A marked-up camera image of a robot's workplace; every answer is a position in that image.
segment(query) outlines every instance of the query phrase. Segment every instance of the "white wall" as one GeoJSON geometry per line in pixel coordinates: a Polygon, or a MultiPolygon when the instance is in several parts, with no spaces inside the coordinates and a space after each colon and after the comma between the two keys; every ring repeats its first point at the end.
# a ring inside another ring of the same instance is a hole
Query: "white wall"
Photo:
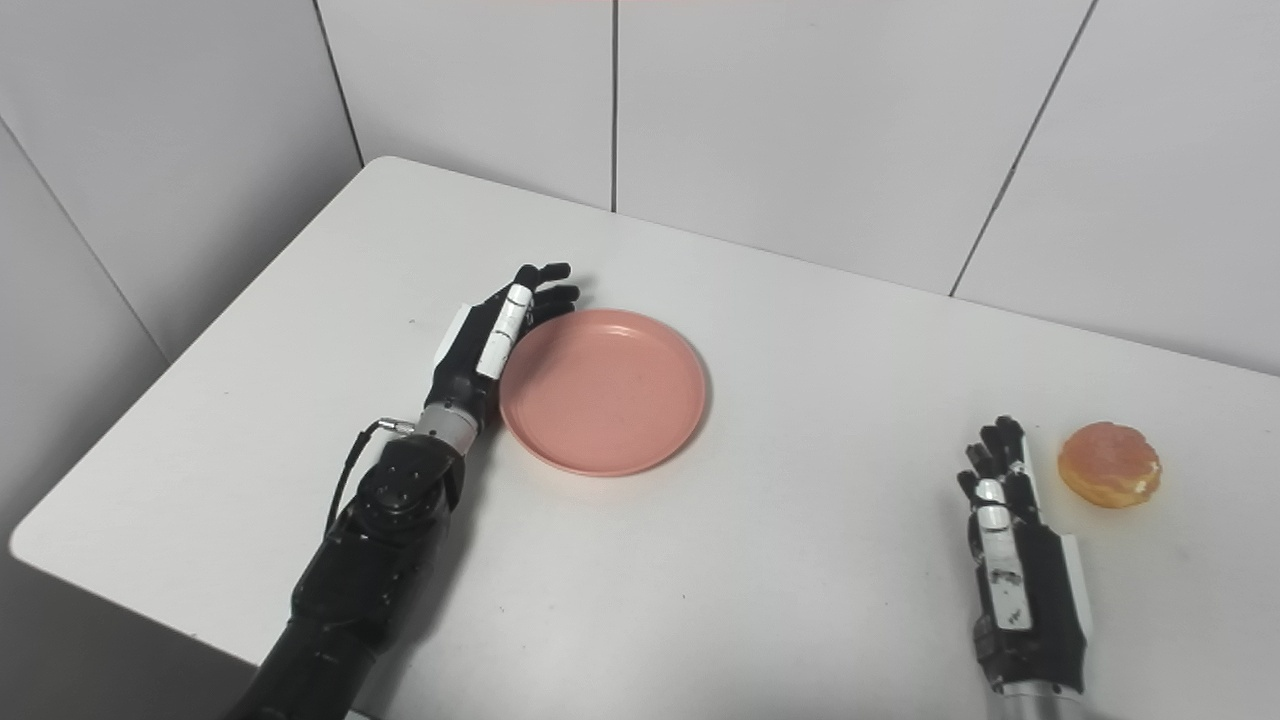
{"type": "MultiPolygon", "coordinates": [[[[0,124],[0,537],[165,365],[0,124]]],[[[238,662],[8,552],[0,648],[0,715],[22,720],[200,716],[247,679],[238,662]]]]}
{"type": "Polygon", "coordinates": [[[310,0],[0,0],[0,117],[169,357],[358,170],[310,0]]]}
{"type": "Polygon", "coordinates": [[[947,292],[1087,8],[622,3],[618,211],[947,292]]]}
{"type": "Polygon", "coordinates": [[[365,159],[609,208],[612,3],[320,0],[365,159]]]}
{"type": "MultiPolygon", "coordinates": [[[[308,0],[0,0],[0,537],[357,170],[308,0]]],[[[22,720],[214,717],[252,671],[8,552],[0,648],[22,720]]]]}
{"type": "Polygon", "coordinates": [[[959,297],[1280,374],[1280,5],[1103,0],[959,297]]]}

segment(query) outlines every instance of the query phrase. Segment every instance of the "black cable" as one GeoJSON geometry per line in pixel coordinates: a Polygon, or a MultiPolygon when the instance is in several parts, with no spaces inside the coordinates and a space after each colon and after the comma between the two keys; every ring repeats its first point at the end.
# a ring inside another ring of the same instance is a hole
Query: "black cable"
{"type": "Polygon", "coordinates": [[[351,452],[347,454],[347,461],[342,465],[342,474],[338,475],[338,487],[333,491],[333,502],[329,503],[329,521],[325,523],[324,533],[329,534],[333,529],[333,524],[338,521],[338,503],[342,502],[342,491],[347,489],[347,479],[351,478],[351,469],[356,466],[356,461],[360,460],[360,454],[365,451],[365,446],[374,437],[374,430],[378,429],[378,423],[372,423],[362,433],[356,436],[356,442],[351,445],[351,452]]]}

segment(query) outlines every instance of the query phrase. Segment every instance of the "tile grout line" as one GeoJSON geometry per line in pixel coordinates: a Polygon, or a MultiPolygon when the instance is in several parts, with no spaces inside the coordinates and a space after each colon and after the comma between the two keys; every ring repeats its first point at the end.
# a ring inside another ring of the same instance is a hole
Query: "tile grout line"
{"type": "Polygon", "coordinates": [[[618,0],[613,0],[613,119],[609,138],[609,211],[618,211],[618,0]]]}
{"type": "Polygon", "coordinates": [[[67,223],[72,227],[73,231],[76,231],[76,237],[79,238],[81,243],[84,245],[84,250],[88,250],[90,258],[93,259],[93,263],[97,264],[97,268],[102,270],[104,275],[106,275],[106,281],[111,283],[111,288],[115,290],[115,295],[119,296],[120,302],[124,302],[124,306],[129,309],[129,314],[133,315],[133,320],[138,324],[140,328],[142,328],[142,333],[146,334],[147,340],[151,341],[151,346],[156,348],[156,352],[160,354],[160,359],[164,360],[165,366],[173,365],[173,357],[169,357],[169,354],[165,352],[164,347],[160,346],[160,342],[156,340],[156,336],[151,333],[151,328],[148,328],[147,324],[142,322],[142,316],[138,315],[137,307],[134,307],[133,304],[129,302],[128,296],[124,295],[124,290],[120,288],[120,283],[115,282],[115,277],[106,268],[106,264],[102,263],[102,258],[100,258],[97,251],[93,250],[93,246],[90,245],[88,238],[84,237],[84,232],[81,231],[79,224],[76,223],[76,219],[72,218],[70,211],[67,210],[67,205],[63,204],[63,199],[58,197],[58,193],[54,192],[54,187],[49,184],[49,178],[45,177],[45,173],[40,172],[40,168],[36,165],[36,161],[31,158],[31,154],[27,152],[27,149],[18,140],[18,135],[13,132],[13,128],[9,127],[9,123],[5,122],[4,118],[0,118],[0,129],[3,129],[5,133],[9,135],[10,138],[13,138],[14,147],[17,147],[18,152],[22,154],[22,158],[27,161],[27,165],[31,168],[31,172],[36,173],[36,177],[40,178],[40,184],[44,186],[45,192],[47,192],[49,197],[52,199],[54,204],[58,206],[58,210],[63,214],[63,218],[67,218],[67,223]]]}
{"type": "Polygon", "coordinates": [[[1009,167],[1009,172],[1005,174],[1005,179],[1000,184],[1000,190],[996,192],[996,200],[992,201],[991,209],[987,210],[987,217],[982,220],[982,227],[978,228],[978,237],[973,240],[973,245],[969,247],[969,254],[965,255],[964,264],[960,265],[960,274],[956,275],[956,281],[951,284],[951,292],[947,293],[947,297],[955,297],[956,291],[960,290],[960,281],[964,279],[964,274],[969,270],[969,264],[973,263],[973,256],[978,251],[978,245],[987,234],[991,219],[996,217],[996,210],[1000,209],[1000,204],[1004,201],[1005,193],[1009,191],[1009,186],[1012,184],[1014,174],[1018,173],[1018,165],[1023,161],[1027,146],[1030,145],[1032,136],[1036,135],[1036,128],[1039,127],[1041,118],[1044,117],[1044,110],[1048,108],[1048,102],[1052,100],[1053,92],[1057,90],[1057,83],[1062,79],[1062,73],[1066,72],[1066,64],[1071,61],[1071,55],[1075,54],[1075,46],[1080,44],[1080,37],[1084,36],[1084,28],[1088,27],[1089,18],[1093,17],[1093,9],[1097,6],[1098,0],[1091,0],[1089,8],[1084,12],[1084,19],[1080,20],[1080,27],[1075,29],[1075,36],[1071,37],[1071,44],[1066,47],[1066,55],[1062,56],[1062,63],[1057,67],[1057,73],[1053,74],[1053,82],[1048,85],[1044,100],[1041,101],[1041,106],[1036,111],[1036,118],[1032,119],[1032,124],[1027,129],[1027,137],[1023,138],[1021,146],[1018,147],[1018,154],[1014,155],[1014,163],[1009,167]]]}
{"type": "Polygon", "coordinates": [[[338,86],[338,100],[342,102],[342,114],[347,119],[347,129],[351,132],[351,142],[356,146],[356,159],[360,167],[365,167],[365,152],[360,149],[360,137],[356,136],[356,123],[351,119],[351,105],[347,104],[347,91],[342,87],[342,77],[338,76],[338,61],[333,56],[333,45],[329,42],[329,28],[324,24],[324,13],[320,12],[320,0],[311,0],[311,6],[316,13],[316,23],[320,26],[320,38],[324,40],[324,51],[329,56],[329,69],[333,72],[333,82],[338,86]]]}

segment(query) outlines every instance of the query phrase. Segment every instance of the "fingertip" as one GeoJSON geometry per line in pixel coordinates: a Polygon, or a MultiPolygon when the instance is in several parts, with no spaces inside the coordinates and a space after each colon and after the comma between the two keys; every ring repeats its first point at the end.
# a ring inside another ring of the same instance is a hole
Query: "fingertip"
{"type": "Polygon", "coordinates": [[[520,270],[516,272],[516,279],[513,282],[516,284],[522,284],[529,290],[536,290],[538,286],[541,284],[539,275],[540,273],[535,265],[521,265],[520,270]]]}
{"type": "Polygon", "coordinates": [[[543,265],[543,269],[539,273],[539,275],[541,277],[541,281],[545,283],[545,282],[562,281],[567,278],[572,272],[573,270],[568,263],[550,263],[549,265],[543,265]]]}

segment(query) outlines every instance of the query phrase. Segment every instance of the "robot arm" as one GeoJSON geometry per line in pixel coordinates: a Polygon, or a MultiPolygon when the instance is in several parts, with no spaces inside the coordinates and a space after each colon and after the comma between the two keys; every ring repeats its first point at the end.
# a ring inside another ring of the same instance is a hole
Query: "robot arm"
{"type": "Polygon", "coordinates": [[[293,589],[284,633],[225,720],[342,720],[435,562],[457,506],[465,457],[497,401],[507,355],[525,332],[573,310],[567,264],[525,265],[516,279],[454,320],[416,424],[379,420],[360,434],[339,480],[320,548],[293,589]],[[372,432],[389,441],[335,512],[372,432]]]}
{"type": "Polygon", "coordinates": [[[1041,518],[1027,437],[1012,418],[982,429],[960,473],[982,616],[974,648],[1006,720],[1084,717],[1092,625],[1075,538],[1041,518]]]}

